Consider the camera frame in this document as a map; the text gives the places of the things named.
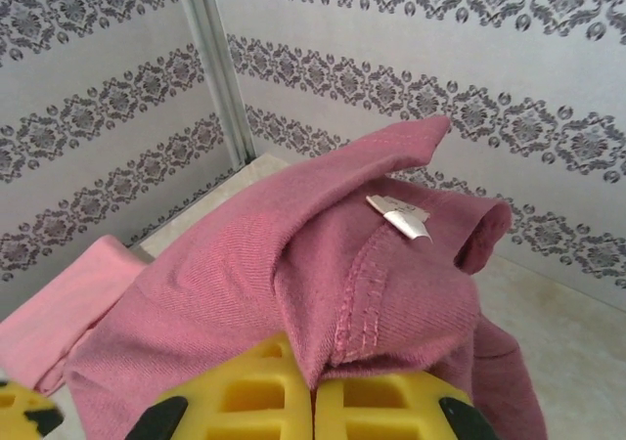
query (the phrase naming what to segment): light pink cloth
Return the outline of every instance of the light pink cloth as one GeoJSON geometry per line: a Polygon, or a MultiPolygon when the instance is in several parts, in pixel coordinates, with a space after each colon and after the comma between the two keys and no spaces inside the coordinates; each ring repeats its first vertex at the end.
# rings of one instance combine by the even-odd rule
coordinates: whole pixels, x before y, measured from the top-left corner
{"type": "Polygon", "coordinates": [[[384,177],[429,163],[445,117],[402,122],[246,189],[168,248],[67,365],[91,440],[121,439],[164,389],[285,331],[320,379],[428,369],[472,393],[504,440],[546,429],[515,340],[469,276],[508,230],[506,204],[384,177]],[[430,212],[409,241],[366,203],[430,212]]]}
{"type": "Polygon", "coordinates": [[[102,237],[0,324],[0,367],[43,394],[61,387],[67,356],[146,264],[102,237]]]}

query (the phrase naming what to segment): damask wallpaper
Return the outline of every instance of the damask wallpaper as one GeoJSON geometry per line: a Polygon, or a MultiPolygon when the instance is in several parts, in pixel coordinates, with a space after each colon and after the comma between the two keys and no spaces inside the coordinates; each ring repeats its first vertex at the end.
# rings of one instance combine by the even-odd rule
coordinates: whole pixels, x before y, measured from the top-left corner
{"type": "Polygon", "coordinates": [[[398,120],[451,132],[407,180],[506,200],[501,255],[626,310],[626,0],[218,0],[259,153],[398,120]]]}
{"type": "Polygon", "coordinates": [[[233,172],[179,0],[0,0],[0,320],[233,172]]]}

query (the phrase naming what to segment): black rubber part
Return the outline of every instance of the black rubber part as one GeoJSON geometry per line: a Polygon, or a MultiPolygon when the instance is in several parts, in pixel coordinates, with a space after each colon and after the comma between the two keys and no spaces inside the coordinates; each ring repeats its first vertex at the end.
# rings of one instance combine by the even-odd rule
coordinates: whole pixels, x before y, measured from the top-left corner
{"type": "Polygon", "coordinates": [[[477,408],[455,398],[441,398],[439,406],[459,440],[499,440],[477,408]]]}
{"type": "Polygon", "coordinates": [[[37,424],[39,435],[45,437],[63,423],[63,414],[57,408],[24,411],[24,416],[37,424]]]}
{"type": "Polygon", "coordinates": [[[147,408],[125,440],[170,440],[188,405],[184,397],[173,396],[147,408]]]}

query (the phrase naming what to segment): yellow plastic object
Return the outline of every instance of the yellow plastic object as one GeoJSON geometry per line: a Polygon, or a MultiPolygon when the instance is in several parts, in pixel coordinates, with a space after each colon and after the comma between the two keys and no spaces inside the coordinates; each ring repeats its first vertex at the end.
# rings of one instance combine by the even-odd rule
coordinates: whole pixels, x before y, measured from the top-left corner
{"type": "Polygon", "coordinates": [[[62,422],[63,415],[48,398],[0,379],[0,439],[38,440],[62,422]]]}
{"type": "Polygon", "coordinates": [[[423,372],[328,380],[317,392],[315,437],[458,440],[439,404],[445,398],[471,406],[466,393],[423,372]]]}
{"type": "Polygon", "coordinates": [[[310,440],[312,430],[310,392],[278,335],[164,393],[126,439],[310,440]]]}

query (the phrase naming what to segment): pink sweatshirt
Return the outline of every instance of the pink sweatshirt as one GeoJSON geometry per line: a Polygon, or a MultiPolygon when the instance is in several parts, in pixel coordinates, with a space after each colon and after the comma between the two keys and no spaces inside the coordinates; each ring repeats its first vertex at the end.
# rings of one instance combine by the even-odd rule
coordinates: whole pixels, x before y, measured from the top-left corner
{"type": "Polygon", "coordinates": [[[448,125],[391,125],[254,184],[185,233],[67,365],[88,438],[123,438],[164,389],[283,330],[311,388],[429,370],[470,393],[504,440],[545,439],[518,345],[481,315],[470,277],[508,207],[384,176],[428,164],[448,125]],[[367,195],[428,211],[432,242],[404,238],[367,195]]]}

